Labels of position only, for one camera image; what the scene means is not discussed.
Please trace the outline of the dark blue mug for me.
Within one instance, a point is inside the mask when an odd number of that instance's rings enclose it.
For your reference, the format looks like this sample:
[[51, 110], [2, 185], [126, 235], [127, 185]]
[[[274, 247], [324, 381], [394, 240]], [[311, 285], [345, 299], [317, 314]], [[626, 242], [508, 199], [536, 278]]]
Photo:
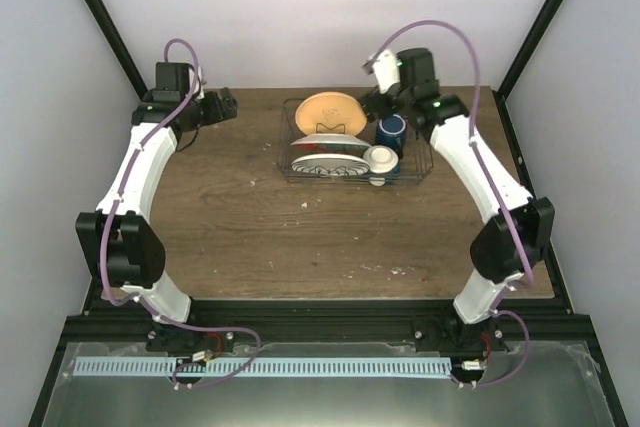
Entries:
[[392, 149], [400, 159], [404, 157], [406, 137], [407, 123], [399, 114], [380, 119], [376, 125], [375, 144]]

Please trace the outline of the white and blue bowl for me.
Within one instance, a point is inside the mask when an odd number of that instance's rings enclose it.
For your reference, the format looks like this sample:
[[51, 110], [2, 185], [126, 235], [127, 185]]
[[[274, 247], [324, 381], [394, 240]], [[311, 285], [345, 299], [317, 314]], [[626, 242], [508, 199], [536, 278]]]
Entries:
[[369, 165], [369, 183], [375, 187], [393, 184], [397, 181], [400, 164], [397, 153], [387, 146], [374, 145], [363, 154]]

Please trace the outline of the white plate with coloured rim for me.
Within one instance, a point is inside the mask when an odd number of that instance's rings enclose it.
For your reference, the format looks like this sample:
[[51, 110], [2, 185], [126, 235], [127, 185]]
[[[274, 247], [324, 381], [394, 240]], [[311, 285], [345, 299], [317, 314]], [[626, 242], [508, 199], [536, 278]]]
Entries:
[[371, 144], [347, 134], [316, 133], [294, 140], [291, 147], [312, 153], [337, 153], [361, 156]]

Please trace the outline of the orange plate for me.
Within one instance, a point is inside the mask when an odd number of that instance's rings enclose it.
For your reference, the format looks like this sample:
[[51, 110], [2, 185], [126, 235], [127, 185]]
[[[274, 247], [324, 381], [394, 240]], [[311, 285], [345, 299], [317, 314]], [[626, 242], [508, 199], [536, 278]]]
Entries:
[[368, 120], [354, 97], [329, 91], [306, 98], [296, 109], [295, 122], [306, 135], [338, 133], [357, 136]]

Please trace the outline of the wire dish rack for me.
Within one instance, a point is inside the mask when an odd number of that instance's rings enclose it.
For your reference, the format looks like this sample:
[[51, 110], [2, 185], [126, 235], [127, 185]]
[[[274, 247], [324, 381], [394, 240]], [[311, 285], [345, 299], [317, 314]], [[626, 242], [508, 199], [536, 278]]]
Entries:
[[386, 180], [366, 167], [363, 160], [366, 149], [375, 144], [375, 124], [367, 125], [357, 135], [359, 145], [305, 140], [295, 122], [295, 111], [301, 103], [300, 98], [289, 98], [281, 108], [276, 166], [287, 181], [417, 185], [432, 172], [432, 149], [411, 127], [406, 130], [398, 168]]

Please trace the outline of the white plate blue stripes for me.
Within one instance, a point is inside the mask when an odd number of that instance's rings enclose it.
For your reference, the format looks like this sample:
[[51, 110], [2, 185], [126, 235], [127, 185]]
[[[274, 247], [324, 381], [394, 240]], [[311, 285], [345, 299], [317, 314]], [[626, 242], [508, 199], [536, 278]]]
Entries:
[[369, 172], [369, 165], [352, 155], [320, 153], [296, 158], [291, 163], [291, 170], [324, 177], [360, 176]]

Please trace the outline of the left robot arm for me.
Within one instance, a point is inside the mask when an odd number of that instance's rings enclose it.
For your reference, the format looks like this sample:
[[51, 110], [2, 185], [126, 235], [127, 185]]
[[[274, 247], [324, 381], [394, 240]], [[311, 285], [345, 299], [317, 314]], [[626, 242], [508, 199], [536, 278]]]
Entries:
[[131, 117], [129, 144], [103, 199], [82, 212], [75, 230], [91, 276], [115, 306], [141, 303], [159, 323], [172, 323], [170, 340], [196, 349], [203, 324], [190, 317], [191, 298], [166, 272], [166, 251], [151, 226], [153, 200], [181, 138], [237, 115], [231, 92], [204, 89], [202, 69], [189, 63], [157, 63], [156, 85]]

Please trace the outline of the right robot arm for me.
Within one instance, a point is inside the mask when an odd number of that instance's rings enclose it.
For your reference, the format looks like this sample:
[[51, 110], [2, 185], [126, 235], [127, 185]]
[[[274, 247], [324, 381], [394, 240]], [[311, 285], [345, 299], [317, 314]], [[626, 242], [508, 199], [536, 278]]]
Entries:
[[376, 80], [362, 97], [370, 119], [398, 113], [453, 169], [469, 192], [483, 226], [470, 246], [474, 267], [454, 298], [456, 317], [444, 325], [447, 343], [458, 350], [480, 337], [480, 322], [492, 316], [519, 284], [533, 280], [533, 268], [550, 243], [555, 210], [516, 180], [489, 148], [471, 113], [454, 94], [441, 93], [431, 52], [386, 49], [364, 64]]

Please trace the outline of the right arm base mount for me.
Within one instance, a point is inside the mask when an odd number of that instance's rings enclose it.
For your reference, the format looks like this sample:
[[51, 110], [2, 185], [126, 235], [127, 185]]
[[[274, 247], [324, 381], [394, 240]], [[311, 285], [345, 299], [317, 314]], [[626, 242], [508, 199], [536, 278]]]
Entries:
[[411, 323], [416, 349], [439, 352], [442, 356], [475, 354], [484, 349], [484, 335], [493, 336], [496, 325], [488, 318], [476, 324], [466, 324], [453, 306], [415, 317]]

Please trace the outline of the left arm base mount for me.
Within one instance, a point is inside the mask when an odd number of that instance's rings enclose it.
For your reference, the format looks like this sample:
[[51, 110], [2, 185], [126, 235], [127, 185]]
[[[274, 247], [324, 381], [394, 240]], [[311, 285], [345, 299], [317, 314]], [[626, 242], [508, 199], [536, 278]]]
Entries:
[[155, 324], [148, 334], [146, 348], [149, 352], [165, 352], [175, 356], [187, 356], [199, 351], [211, 350], [215, 354], [230, 352], [234, 341], [225, 333], [201, 333], [172, 325]]

